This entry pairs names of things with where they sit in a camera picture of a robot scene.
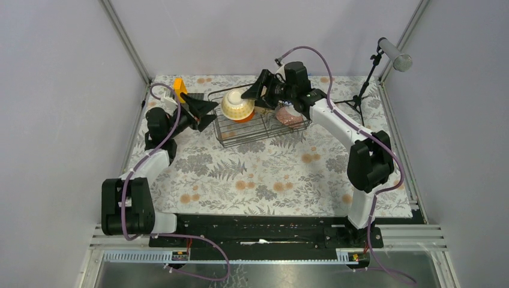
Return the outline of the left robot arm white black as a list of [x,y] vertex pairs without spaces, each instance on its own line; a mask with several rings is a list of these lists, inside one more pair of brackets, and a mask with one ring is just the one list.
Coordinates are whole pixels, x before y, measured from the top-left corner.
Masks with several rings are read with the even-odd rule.
[[182,93],[185,104],[170,109],[153,107],[145,114],[143,157],[128,172],[107,179],[101,186],[101,229],[105,235],[163,234],[173,247],[186,239],[185,228],[177,225],[176,214],[157,212],[151,197],[151,185],[176,157],[175,137],[185,129],[203,131],[216,116],[217,102],[195,99]]

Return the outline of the yellow sun pattern bowl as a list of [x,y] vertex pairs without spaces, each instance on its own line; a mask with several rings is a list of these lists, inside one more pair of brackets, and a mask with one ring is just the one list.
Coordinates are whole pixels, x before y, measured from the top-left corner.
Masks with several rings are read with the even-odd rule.
[[255,109],[255,101],[242,98],[242,90],[232,89],[221,100],[221,112],[230,120],[247,119]]

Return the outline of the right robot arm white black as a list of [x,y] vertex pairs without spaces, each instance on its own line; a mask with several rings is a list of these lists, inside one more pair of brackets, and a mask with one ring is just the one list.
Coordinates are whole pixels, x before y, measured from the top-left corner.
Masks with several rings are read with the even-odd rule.
[[352,247],[365,243],[368,239],[366,227],[374,219],[374,189],[385,184],[394,172],[389,135],[384,131],[375,133],[339,110],[323,90],[312,87],[307,69],[300,61],[282,65],[275,74],[262,70],[241,97],[270,109],[281,102],[289,102],[297,112],[326,129],[348,150],[346,173],[354,193],[348,212],[352,226],[345,229],[344,238]]

